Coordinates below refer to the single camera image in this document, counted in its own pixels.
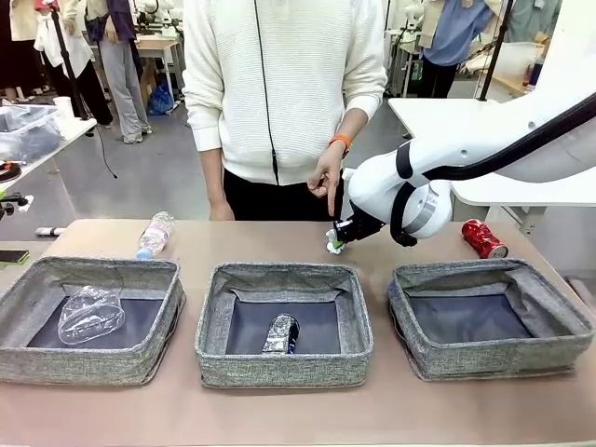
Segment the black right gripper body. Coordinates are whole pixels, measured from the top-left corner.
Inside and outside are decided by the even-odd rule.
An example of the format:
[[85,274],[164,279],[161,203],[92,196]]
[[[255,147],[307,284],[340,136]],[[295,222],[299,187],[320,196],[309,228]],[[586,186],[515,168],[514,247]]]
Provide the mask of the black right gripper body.
[[336,239],[351,243],[378,233],[386,224],[372,216],[350,216],[335,223]]

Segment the person's left hand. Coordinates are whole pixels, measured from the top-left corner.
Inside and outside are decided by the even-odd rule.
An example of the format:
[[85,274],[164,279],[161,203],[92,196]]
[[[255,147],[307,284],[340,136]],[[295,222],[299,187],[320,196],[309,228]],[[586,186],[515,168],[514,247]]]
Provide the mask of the person's left hand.
[[309,191],[326,200],[327,213],[336,219],[343,203],[342,167],[346,146],[332,142],[319,157],[314,174],[307,181]]

